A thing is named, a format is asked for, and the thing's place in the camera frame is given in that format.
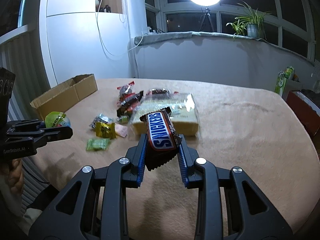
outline white cable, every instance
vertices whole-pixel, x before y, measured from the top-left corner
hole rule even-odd
[[[124,10],[123,0],[121,0],[121,5],[122,5],[122,10]],[[125,23],[125,22],[126,22],[126,16],[127,16],[127,10],[124,10],[124,11],[122,12],[122,15],[124,16],[124,22],[121,20],[121,17],[120,17],[120,14],[119,14],[120,22]]]
[[[122,56],[122,55],[128,53],[130,50],[135,49],[136,47],[138,47],[138,46],[140,45],[140,43],[142,42],[142,40],[143,40],[143,31],[141,31],[141,32],[142,32],[141,41],[140,41],[135,47],[127,50],[126,52],[124,52],[124,53],[122,53],[122,54],[120,54],[120,55],[114,55],[114,54],[112,54],[112,53],[110,53],[110,52],[108,51],[108,49],[106,48],[106,46],[105,46],[104,43],[103,43],[103,40],[102,40],[102,37],[101,37],[101,32],[100,32],[100,29],[99,29],[99,24],[98,24],[98,15],[99,15],[99,10],[100,10],[100,7],[101,7],[101,3],[102,3],[102,0],[100,1],[100,4],[99,4],[97,16],[96,16],[96,20],[97,20],[97,27],[98,27],[100,42],[101,42],[101,44],[103,45],[103,47],[106,49],[106,51],[107,51],[110,55],[112,55],[112,56],[119,57],[119,56]]]

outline human hand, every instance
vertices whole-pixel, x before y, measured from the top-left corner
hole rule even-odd
[[[6,183],[13,194],[21,195],[23,192],[23,172],[21,159],[12,160],[12,170],[7,163],[0,163],[0,175],[7,176]]]

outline green candy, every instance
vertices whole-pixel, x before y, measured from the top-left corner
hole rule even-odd
[[[105,150],[110,142],[109,138],[89,139],[87,143],[87,151]]]

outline black gripper frame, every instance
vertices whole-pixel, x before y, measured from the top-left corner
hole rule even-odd
[[[290,240],[282,215],[240,167],[215,167],[189,148],[183,135],[178,160],[182,182],[199,188],[195,240]],[[220,187],[224,188],[228,236],[223,237]]]
[[[189,148],[182,136],[179,163],[187,188],[199,188],[195,240],[288,240],[292,231],[261,190],[239,167],[216,168]],[[42,212],[29,231],[31,240],[128,240],[126,188],[138,188],[139,161],[147,136],[108,167],[83,167]],[[104,187],[101,233],[96,215]],[[225,188],[229,236],[223,237],[220,187]]]
[[[38,119],[7,122],[0,129],[0,161],[23,158],[37,153],[48,142],[71,138],[68,126],[46,128]]]

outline tripod stand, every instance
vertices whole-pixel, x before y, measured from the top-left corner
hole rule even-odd
[[[210,17],[210,9],[209,8],[205,8],[205,15],[201,21],[201,25],[200,25],[200,30],[199,31],[202,31],[202,28],[203,28],[203,24],[204,24],[204,21],[205,19],[208,18],[209,19],[209,22],[210,22],[210,25],[211,25],[211,29],[212,29],[212,32],[214,32],[214,28],[213,28],[213,24],[212,24],[212,20],[211,20],[211,17]]]

